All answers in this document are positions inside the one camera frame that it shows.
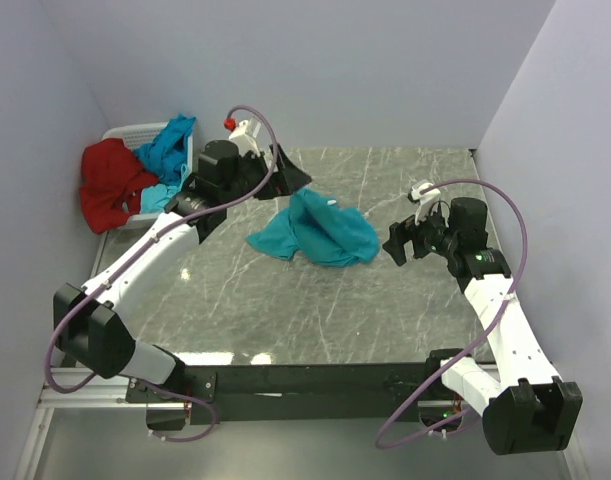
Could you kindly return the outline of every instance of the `red knob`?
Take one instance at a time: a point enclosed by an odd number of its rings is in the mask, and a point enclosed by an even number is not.
[[[236,129],[236,120],[234,120],[231,117],[226,118],[225,121],[223,122],[223,126],[230,132],[233,132]]]

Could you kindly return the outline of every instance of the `table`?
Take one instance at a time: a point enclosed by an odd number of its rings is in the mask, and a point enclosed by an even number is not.
[[[411,185],[477,178],[467,149],[307,148],[288,152],[310,187],[358,208],[376,229],[414,212]],[[483,198],[473,185],[443,198]],[[436,255],[397,267],[381,250],[369,265],[345,269],[283,262],[254,251],[245,237],[261,230],[288,199],[250,200],[201,246],[170,265],[126,324],[132,334],[189,364],[423,362],[430,350],[464,347],[482,331],[446,261]],[[490,244],[496,245],[491,222]],[[144,230],[110,232],[98,269],[115,261]],[[492,360],[485,344],[475,351]]]

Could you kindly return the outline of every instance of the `teal cloth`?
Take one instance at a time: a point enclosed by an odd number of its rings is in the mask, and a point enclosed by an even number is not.
[[[152,143],[146,143],[134,150],[134,155],[145,170],[153,173],[165,185],[178,185],[187,166],[187,139],[192,133],[195,117],[183,115],[169,121]]]
[[[290,197],[289,208],[248,236],[247,243],[281,260],[291,260],[300,250],[312,263],[326,267],[371,262],[379,248],[374,228],[355,208],[340,209],[329,200],[334,198],[299,190]]]
[[[140,213],[163,213],[165,205],[169,203],[174,195],[181,191],[186,177],[187,165],[183,165],[181,168],[181,181],[178,185],[159,183],[153,187],[144,188],[141,191]]]

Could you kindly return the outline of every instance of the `laundry basket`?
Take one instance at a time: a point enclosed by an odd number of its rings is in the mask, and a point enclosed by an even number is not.
[[[141,125],[127,125],[125,127],[112,128],[105,132],[103,140],[106,138],[122,138],[123,143],[130,150],[135,150],[144,143],[149,143],[154,140],[154,137],[167,126],[167,122],[161,123],[144,123]],[[192,171],[192,151],[194,150],[194,142],[192,135],[187,138],[187,171]],[[159,213],[137,213],[132,215],[127,220],[127,223],[119,228],[142,228],[148,227],[159,216]]]

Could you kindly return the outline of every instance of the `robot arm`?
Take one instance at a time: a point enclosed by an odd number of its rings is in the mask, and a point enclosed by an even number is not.
[[[133,339],[124,321],[142,293],[171,262],[201,244],[225,221],[227,211],[204,215],[163,235],[159,232],[183,217],[245,195],[266,176],[268,169],[256,145],[257,134],[258,122],[251,119],[233,125],[229,140],[209,142],[198,155],[198,173],[190,174],[166,212],[142,238],[82,288],[65,284],[58,290],[54,296],[55,327],[86,298],[86,292],[107,287],[67,324],[58,337],[58,348],[103,378],[136,377],[184,392],[184,363],[170,352]],[[311,177],[290,162],[278,146],[277,171],[255,197],[265,200],[291,195],[310,181]],[[139,261],[131,261],[152,242]]]
[[[565,448],[582,395],[576,383],[561,380],[536,341],[518,298],[508,294],[513,283],[509,266],[500,251],[487,246],[487,206],[478,199],[455,198],[446,222],[437,190],[421,193],[431,186],[423,181],[412,188],[408,198],[418,203],[417,214],[390,226],[383,249],[399,266],[407,261],[408,241],[416,259],[430,253],[446,258],[448,271],[484,329],[508,301],[500,323],[487,337],[499,378],[466,356],[441,375],[443,387],[459,394],[483,418],[485,436],[495,453]],[[423,208],[429,202],[432,205]],[[434,371],[455,356],[450,353],[438,359]]]

